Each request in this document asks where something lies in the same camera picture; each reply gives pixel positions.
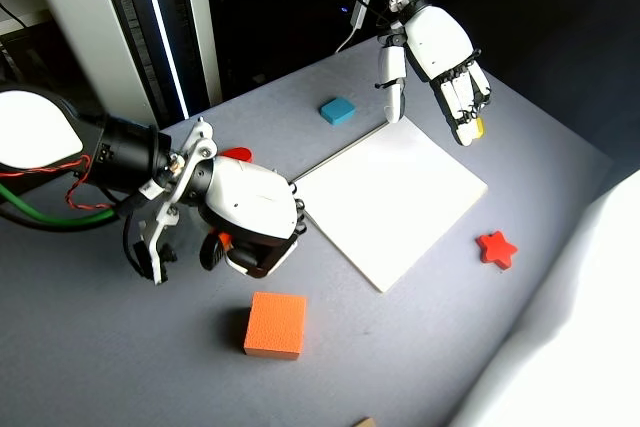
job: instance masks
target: gray table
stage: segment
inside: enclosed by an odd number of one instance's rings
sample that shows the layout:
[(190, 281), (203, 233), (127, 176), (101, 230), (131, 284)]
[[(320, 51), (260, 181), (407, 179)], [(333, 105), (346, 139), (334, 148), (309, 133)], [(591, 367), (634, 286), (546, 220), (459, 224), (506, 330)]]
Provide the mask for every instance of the gray table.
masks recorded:
[[(248, 146), (257, 163), (293, 178), (383, 122), (377, 55), (375, 41), (365, 42), (205, 118), (221, 148)], [(609, 167), (584, 140), (490, 80), (487, 135), (463, 148), (430, 88), (410, 76), (409, 118), (489, 191), (384, 295), (313, 225), (275, 275), (254, 280), (224, 266), (203, 271), (203, 234), (183, 212), (168, 233), (180, 261), (169, 282), (154, 287), (127, 265), (119, 226), (55, 235), (0, 223), (0, 425), (342, 427), (367, 415), (382, 427), (442, 423)], [(317, 113), (335, 96), (358, 108), (339, 127)], [(191, 122), (169, 132), (179, 142)], [(27, 197), (64, 212), (68, 183)], [(520, 249), (506, 273), (479, 262), (474, 238), (495, 229)], [(256, 290), (308, 297), (297, 362), (242, 354)]]

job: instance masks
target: blue rectangular block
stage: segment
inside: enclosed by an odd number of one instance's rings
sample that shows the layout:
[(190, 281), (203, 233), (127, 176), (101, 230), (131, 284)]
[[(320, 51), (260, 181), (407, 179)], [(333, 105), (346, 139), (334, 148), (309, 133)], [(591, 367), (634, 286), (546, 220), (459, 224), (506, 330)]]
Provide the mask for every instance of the blue rectangular block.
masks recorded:
[(320, 108), (320, 115), (331, 125), (338, 125), (353, 117), (355, 106), (347, 99), (338, 97)]

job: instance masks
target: white cable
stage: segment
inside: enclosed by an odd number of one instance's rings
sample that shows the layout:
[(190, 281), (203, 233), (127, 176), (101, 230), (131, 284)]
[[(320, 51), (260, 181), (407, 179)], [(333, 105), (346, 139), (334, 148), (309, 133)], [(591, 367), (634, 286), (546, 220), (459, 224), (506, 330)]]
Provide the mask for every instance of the white cable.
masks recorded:
[(160, 3), (158, 0), (151, 0), (153, 6), (153, 12), (156, 15), (158, 21), (158, 30), (160, 30), (160, 38), (162, 39), (162, 46), (169, 62), (169, 70), (171, 71), (171, 77), (173, 77), (173, 83), (176, 87), (176, 93), (178, 94), (178, 100), (180, 102), (180, 108), (182, 109), (182, 115), (185, 119), (189, 118), (189, 111), (187, 110), (187, 103), (184, 100), (182, 93), (182, 86), (180, 85), (180, 78), (178, 77), (178, 70), (173, 60), (173, 54), (171, 53), (171, 46), (169, 45), (169, 37), (167, 36), (167, 30), (164, 27), (164, 20), (162, 19), (162, 12), (160, 11)]
[(336, 51), (334, 52), (334, 54), (337, 54), (338, 52), (340, 52), (342, 50), (342, 47), (344, 47), (345, 45), (347, 45), (347, 43), (351, 40), (351, 38), (353, 37), (353, 35), (356, 33), (356, 29), (355, 27), (353, 28), (353, 30), (351, 31), (351, 33), (349, 34), (349, 37), (346, 38), (346, 40), (340, 44), (340, 47), (338, 47), (336, 49)]

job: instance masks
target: white board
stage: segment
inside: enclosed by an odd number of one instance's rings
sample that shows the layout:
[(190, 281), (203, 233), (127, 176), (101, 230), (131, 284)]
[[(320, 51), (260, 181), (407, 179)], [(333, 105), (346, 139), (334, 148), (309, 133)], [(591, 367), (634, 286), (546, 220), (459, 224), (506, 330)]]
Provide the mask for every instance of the white board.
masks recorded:
[(487, 190), (406, 117), (315, 167), (296, 185), (311, 220), (381, 292)]

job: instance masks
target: green cable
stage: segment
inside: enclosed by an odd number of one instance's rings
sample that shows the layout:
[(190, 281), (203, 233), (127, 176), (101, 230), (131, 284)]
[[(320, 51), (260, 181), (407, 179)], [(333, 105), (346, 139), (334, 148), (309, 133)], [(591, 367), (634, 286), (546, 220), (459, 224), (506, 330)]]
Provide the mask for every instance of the green cable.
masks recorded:
[(48, 215), (44, 215), (38, 212), (36, 209), (31, 207), (29, 204), (27, 204), (25, 201), (23, 201), (20, 197), (15, 195), (13, 192), (11, 192), (2, 184), (0, 184), (0, 195), (5, 199), (7, 199), (8, 202), (11, 202), (22, 213), (28, 215), (34, 220), (37, 220), (49, 225), (59, 225), (59, 226), (67, 226), (67, 227), (89, 225), (95, 222), (100, 222), (101, 220), (105, 220), (116, 215), (113, 209), (107, 209), (100, 213), (89, 215), (87, 217), (82, 217), (80, 219), (59, 219), (56, 217), (49, 217)]

